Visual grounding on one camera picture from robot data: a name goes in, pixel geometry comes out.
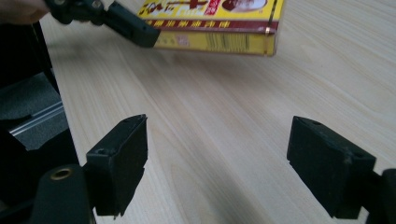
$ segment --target box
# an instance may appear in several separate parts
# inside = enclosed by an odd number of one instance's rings
[[[161,34],[154,48],[272,56],[284,0],[146,0],[138,15]]]

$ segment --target wooden table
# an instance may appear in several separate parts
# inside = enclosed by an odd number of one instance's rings
[[[295,115],[376,156],[377,172],[396,167],[393,0],[288,1],[273,58],[140,49],[51,16],[42,25],[81,164],[120,120],[148,116],[134,199],[99,223],[364,223],[364,211],[331,219],[289,165]]]

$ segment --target yellow box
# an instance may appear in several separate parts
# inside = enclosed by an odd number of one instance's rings
[[[139,17],[161,29],[154,48],[272,56],[284,0],[147,0]]]

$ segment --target table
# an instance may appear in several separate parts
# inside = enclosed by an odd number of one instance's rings
[[[137,11],[143,0],[121,0]],[[272,58],[140,49],[105,27],[42,21],[81,164],[148,116],[148,163],[124,217],[99,223],[331,219],[286,159],[293,116],[396,167],[396,3],[288,1]]]

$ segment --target cardboard box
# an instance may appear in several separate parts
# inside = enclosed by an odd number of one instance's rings
[[[162,30],[154,48],[272,56],[284,0],[146,0],[139,17]]]

